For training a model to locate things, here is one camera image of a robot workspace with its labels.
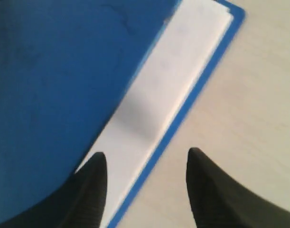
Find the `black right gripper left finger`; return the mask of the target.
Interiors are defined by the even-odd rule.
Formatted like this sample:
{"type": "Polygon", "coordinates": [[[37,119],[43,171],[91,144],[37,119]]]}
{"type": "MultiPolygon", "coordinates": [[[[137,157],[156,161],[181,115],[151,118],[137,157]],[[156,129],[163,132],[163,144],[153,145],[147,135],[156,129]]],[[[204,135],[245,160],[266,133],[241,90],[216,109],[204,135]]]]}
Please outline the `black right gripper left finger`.
{"type": "Polygon", "coordinates": [[[58,190],[0,228],[98,228],[106,196],[106,157],[96,152],[58,190]]]}

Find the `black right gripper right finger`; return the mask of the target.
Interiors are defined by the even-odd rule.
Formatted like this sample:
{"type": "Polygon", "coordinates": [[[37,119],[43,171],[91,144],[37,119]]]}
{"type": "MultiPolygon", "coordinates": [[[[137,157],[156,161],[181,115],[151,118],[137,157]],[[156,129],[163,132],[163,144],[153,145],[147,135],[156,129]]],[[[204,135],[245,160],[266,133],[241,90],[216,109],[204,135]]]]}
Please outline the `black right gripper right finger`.
{"type": "Polygon", "coordinates": [[[199,148],[190,148],[186,184],[198,228],[290,228],[290,212],[256,195],[199,148]]]}

